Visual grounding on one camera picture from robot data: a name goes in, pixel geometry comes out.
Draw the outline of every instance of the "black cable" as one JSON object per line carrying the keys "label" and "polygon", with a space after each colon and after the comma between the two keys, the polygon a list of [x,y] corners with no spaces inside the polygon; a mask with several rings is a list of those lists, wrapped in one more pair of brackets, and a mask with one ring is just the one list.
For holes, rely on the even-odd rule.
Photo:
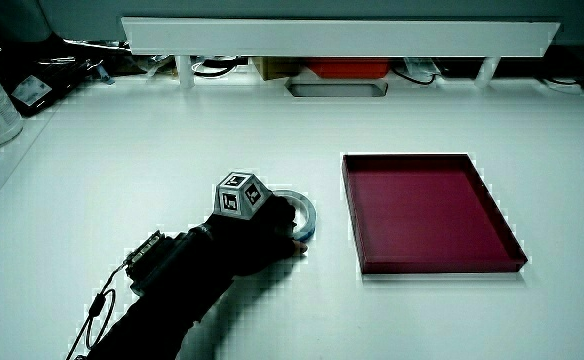
{"label": "black cable", "polygon": [[578,80],[574,80],[573,82],[565,82],[565,81],[559,81],[559,80],[554,80],[552,78],[546,78],[545,80],[553,83],[553,84],[558,84],[558,85],[579,85],[579,81]]}
{"label": "black cable", "polygon": [[103,332],[105,331],[105,327],[108,326],[108,321],[110,321],[110,317],[112,316],[112,311],[114,310],[114,303],[116,302],[116,291],[114,289],[110,289],[103,294],[103,297],[105,298],[105,296],[107,296],[108,293],[112,294],[112,300],[110,300],[110,307],[108,308],[108,314],[105,317],[105,322],[103,323],[103,326],[101,326],[101,331],[99,332],[99,335],[96,337],[96,340],[94,340],[93,345],[90,345],[90,337],[91,337],[90,332],[92,330],[92,322],[94,320],[94,317],[90,317],[90,324],[88,325],[88,332],[85,334],[85,346],[88,348],[88,350],[92,350],[94,345],[98,344],[99,341],[101,341],[101,337],[103,336]]}
{"label": "black cable", "polygon": [[405,80],[411,81],[415,84],[419,84],[419,85],[430,85],[434,82],[434,79],[436,78],[436,74],[432,74],[432,78],[430,79],[430,81],[419,81],[416,79],[412,79],[411,77],[405,76],[403,74],[401,74],[400,72],[398,72],[395,68],[392,68],[392,72],[399,75],[400,77],[404,78]]}
{"label": "black cable", "polygon": [[213,72],[213,73],[206,73],[201,71],[194,71],[193,74],[195,76],[205,77],[205,78],[213,78],[223,76],[230,71],[236,69],[238,65],[247,65],[245,57],[235,57],[234,59],[230,60],[217,60],[217,59],[206,59],[198,66],[205,66],[211,69],[223,69],[221,71]]}
{"label": "black cable", "polygon": [[[103,332],[105,331],[105,328],[108,326],[108,321],[110,321],[110,317],[112,316],[112,311],[114,310],[114,302],[116,300],[116,291],[114,289],[109,289],[106,291],[105,289],[108,286],[110,286],[110,283],[112,282],[112,278],[114,277],[114,275],[117,272],[121,271],[121,269],[123,269],[123,267],[125,267],[126,265],[128,265],[127,260],[125,262],[123,262],[123,264],[121,264],[118,268],[116,268],[116,270],[114,270],[112,272],[112,274],[110,274],[110,277],[108,278],[108,281],[106,281],[105,285],[103,286],[103,289],[101,289],[101,292],[96,294],[94,301],[92,301],[92,305],[90,305],[90,310],[88,310],[88,318],[85,319],[85,322],[83,323],[83,326],[81,327],[81,331],[79,331],[79,334],[76,336],[76,339],[74,340],[74,344],[72,345],[72,349],[70,349],[70,352],[68,353],[68,356],[65,358],[65,360],[70,360],[70,358],[72,357],[72,354],[74,353],[74,350],[76,349],[76,346],[79,343],[79,339],[81,339],[81,335],[83,335],[83,331],[85,331],[86,327],[88,327],[88,332],[86,333],[85,344],[89,350],[92,350],[92,348],[96,344],[98,344],[99,341],[101,341],[101,336],[103,336]],[[99,314],[101,313],[101,310],[103,310],[103,305],[105,305],[105,298],[109,293],[112,294],[112,300],[110,301],[110,308],[108,309],[108,315],[105,318],[105,322],[103,323],[103,326],[101,327],[101,331],[99,332],[99,335],[97,336],[96,340],[94,341],[94,344],[90,345],[90,330],[92,329],[92,322],[94,321],[95,317],[99,316]]]}

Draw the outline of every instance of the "shelf leg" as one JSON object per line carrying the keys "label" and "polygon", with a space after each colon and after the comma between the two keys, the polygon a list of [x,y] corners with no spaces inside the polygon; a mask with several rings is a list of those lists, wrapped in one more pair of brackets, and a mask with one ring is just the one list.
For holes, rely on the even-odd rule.
{"label": "shelf leg", "polygon": [[176,70],[179,72],[181,88],[190,89],[194,87],[194,74],[192,74],[192,61],[190,55],[176,55]]}
{"label": "shelf leg", "polygon": [[486,57],[485,60],[483,60],[483,65],[481,65],[479,74],[476,76],[476,79],[474,79],[474,85],[476,85],[476,87],[484,88],[488,86],[490,80],[492,80],[496,66],[499,64],[499,60],[501,60],[500,56]]}

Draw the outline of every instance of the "hand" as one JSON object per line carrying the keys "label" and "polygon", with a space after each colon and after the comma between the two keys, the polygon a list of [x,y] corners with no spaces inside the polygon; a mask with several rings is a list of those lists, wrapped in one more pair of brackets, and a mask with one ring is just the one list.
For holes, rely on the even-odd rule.
{"label": "hand", "polygon": [[251,220],[213,214],[206,224],[222,264],[232,274],[246,276],[307,251],[305,244],[292,239],[294,213],[285,198],[271,195]]}

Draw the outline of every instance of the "maroon tray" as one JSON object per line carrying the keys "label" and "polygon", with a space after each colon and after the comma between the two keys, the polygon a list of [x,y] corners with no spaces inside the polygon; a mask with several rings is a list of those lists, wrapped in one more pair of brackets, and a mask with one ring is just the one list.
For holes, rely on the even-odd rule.
{"label": "maroon tray", "polygon": [[517,272],[527,262],[467,155],[345,155],[363,274]]}

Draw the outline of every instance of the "black sleeve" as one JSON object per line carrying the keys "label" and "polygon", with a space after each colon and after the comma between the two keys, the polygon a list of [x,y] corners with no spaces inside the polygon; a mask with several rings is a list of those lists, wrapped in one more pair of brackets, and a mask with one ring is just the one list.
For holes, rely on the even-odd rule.
{"label": "black sleeve", "polygon": [[213,248],[206,242],[193,242],[184,253],[161,285],[112,325],[88,360],[176,358],[194,321],[200,321],[232,284],[231,275],[213,265]]}

